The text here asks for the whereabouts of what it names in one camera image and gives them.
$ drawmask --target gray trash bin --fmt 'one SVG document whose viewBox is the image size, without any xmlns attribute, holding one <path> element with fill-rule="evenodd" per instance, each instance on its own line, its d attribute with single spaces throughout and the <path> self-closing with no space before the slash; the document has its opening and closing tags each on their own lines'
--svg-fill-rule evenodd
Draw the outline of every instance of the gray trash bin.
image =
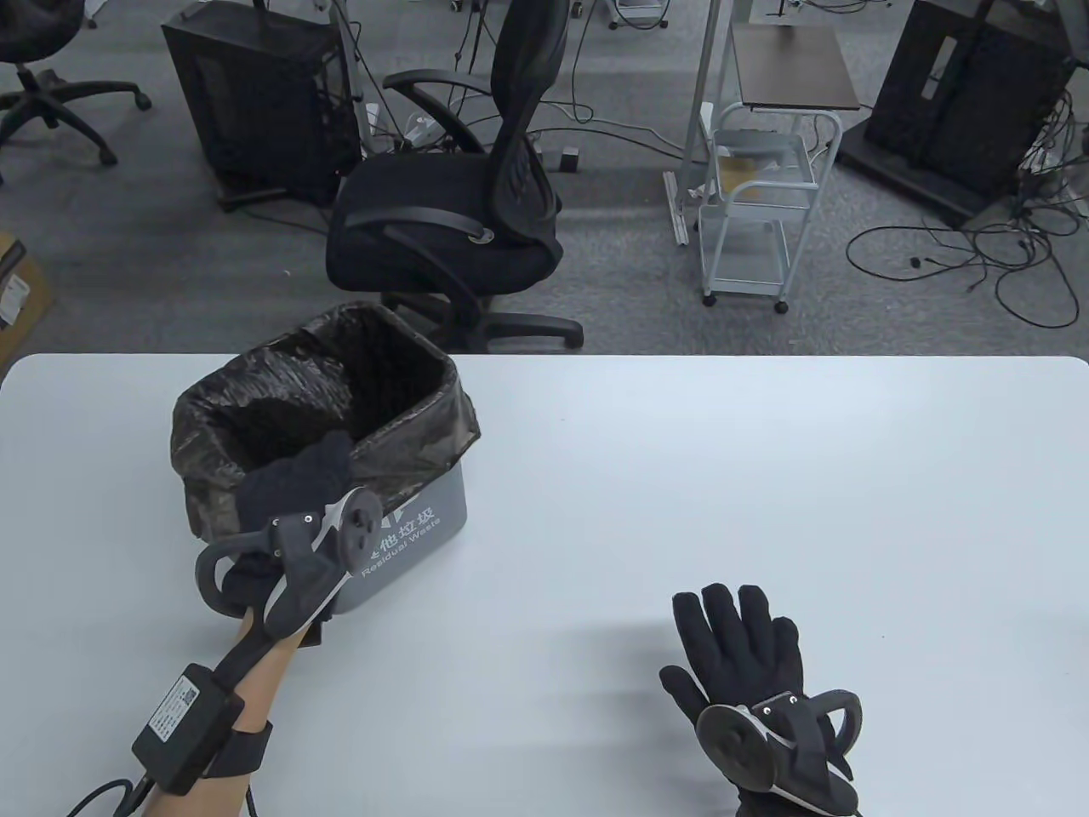
<svg viewBox="0 0 1089 817">
<path fill-rule="evenodd" d="M 171 463 L 189 527 L 238 531 L 246 473 L 329 431 L 353 439 L 354 486 L 381 499 L 382 536 L 334 612 L 362 605 L 465 524 L 460 460 L 480 436 L 454 362 L 389 309 L 347 304 L 238 355 L 174 406 Z"/>
</svg>

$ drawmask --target forearm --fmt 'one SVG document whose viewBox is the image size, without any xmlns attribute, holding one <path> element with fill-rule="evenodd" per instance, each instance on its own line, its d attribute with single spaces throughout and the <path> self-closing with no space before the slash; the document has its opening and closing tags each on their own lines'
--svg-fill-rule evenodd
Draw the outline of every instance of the forearm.
<svg viewBox="0 0 1089 817">
<path fill-rule="evenodd" d="M 249 619 L 242 632 L 248 629 Z M 280 682 L 291 664 L 303 634 L 277 644 L 242 683 L 235 687 L 245 708 L 234 722 L 237 732 L 260 732 L 268 723 L 272 702 Z M 237 817 L 246 798 L 249 776 L 237 778 L 200 779 L 184 796 L 166 794 L 156 790 L 144 812 L 145 817 Z"/>
</svg>

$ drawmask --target black office chair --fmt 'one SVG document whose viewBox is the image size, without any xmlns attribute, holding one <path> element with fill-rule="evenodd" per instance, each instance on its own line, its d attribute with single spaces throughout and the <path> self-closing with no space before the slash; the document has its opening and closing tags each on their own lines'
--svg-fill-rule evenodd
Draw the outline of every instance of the black office chair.
<svg viewBox="0 0 1089 817">
<path fill-rule="evenodd" d="M 64 107 L 65 102 L 99 94 L 132 94 L 136 107 L 151 107 L 140 89 L 132 83 L 66 83 L 52 71 L 37 76 L 24 63 L 52 57 L 72 41 L 83 25 L 84 0 L 0 0 L 0 62 L 15 65 L 24 90 L 0 94 L 0 147 L 23 125 L 40 117 L 56 129 L 61 122 L 74 127 L 98 145 L 102 164 L 117 164 L 118 157 L 106 139 L 79 117 Z"/>
<path fill-rule="evenodd" d="M 382 293 L 387 306 L 406 306 L 439 324 L 432 340 L 449 351 L 486 352 L 495 338 L 583 345 L 583 327 L 573 320 L 488 312 L 492 296 L 529 289 L 563 257 L 555 240 L 561 204 L 526 129 L 560 73 L 567 13 L 567 0 L 511 0 L 490 87 L 450 71 L 388 76 L 384 86 L 433 117 L 461 151 L 370 158 L 348 176 L 333 208 L 330 280 L 352 292 Z M 417 87 L 424 83 L 493 97 L 503 122 L 491 153 Z"/>
</svg>

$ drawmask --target black glove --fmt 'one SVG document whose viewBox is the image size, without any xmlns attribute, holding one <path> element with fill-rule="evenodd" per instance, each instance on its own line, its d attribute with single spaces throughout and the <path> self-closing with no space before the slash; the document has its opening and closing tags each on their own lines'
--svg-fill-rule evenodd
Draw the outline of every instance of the black glove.
<svg viewBox="0 0 1089 817">
<path fill-rule="evenodd" d="M 259 531 L 274 516 L 313 511 L 325 513 L 352 487 L 352 438 L 330 431 L 295 456 L 252 471 L 234 495 L 240 533 Z M 223 576 L 223 595 L 244 607 L 260 609 L 283 575 L 265 553 L 246 553 Z M 327 608 L 317 622 L 328 621 Z"/>
<path fill-rule="evenodd" d="M 699 684 L 681 667 L 663 667 L 659 673 L 662 687 L 693 725 L 711 704 L 752 706 L 784 692 L 802 695 L 804 673 L 798 629 L 790 619 L 772 620 L 763 590 L 751 585 L 738 589 L 741 615 L 725 586 L 709 585 L 702 595 L 702 607 L 694 593 L 673 597 L 677 633 Z M 835 731 L 828 716 L 820 719 L 820 728 L 830 751 L 829 760 L 853 779 L 846 758 L 832 751 Z M 738 797 L 739 817 L 808 814 L 773 794 L 741 789 Z"/>
</svg>

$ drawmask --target black computer case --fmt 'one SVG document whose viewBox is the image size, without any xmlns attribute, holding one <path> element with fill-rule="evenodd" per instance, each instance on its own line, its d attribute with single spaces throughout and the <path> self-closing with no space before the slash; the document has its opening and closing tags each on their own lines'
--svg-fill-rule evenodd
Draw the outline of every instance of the black computer case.
<svg viewBox="0 0 1089 817">
<path fill-rule="evenodd" d="M 191 4 L 162 31 L 221 182 L 331 204 L 360 158 L 337 28 L 211 0 Z"/>
</svg>

